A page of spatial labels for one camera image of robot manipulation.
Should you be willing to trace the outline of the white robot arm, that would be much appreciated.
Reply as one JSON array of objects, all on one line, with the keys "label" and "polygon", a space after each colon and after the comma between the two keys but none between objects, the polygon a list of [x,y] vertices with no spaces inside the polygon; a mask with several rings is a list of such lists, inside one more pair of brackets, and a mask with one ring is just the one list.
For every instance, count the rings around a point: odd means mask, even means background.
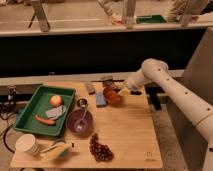
[{"label": "white robot arm", "polygon": [[208,142],[202,171],[213,171],[213,105],[173,79],[168,69],[164,61],[146,59],[125,79],[122,88],[136,92],[151,82],[160,86]]}]

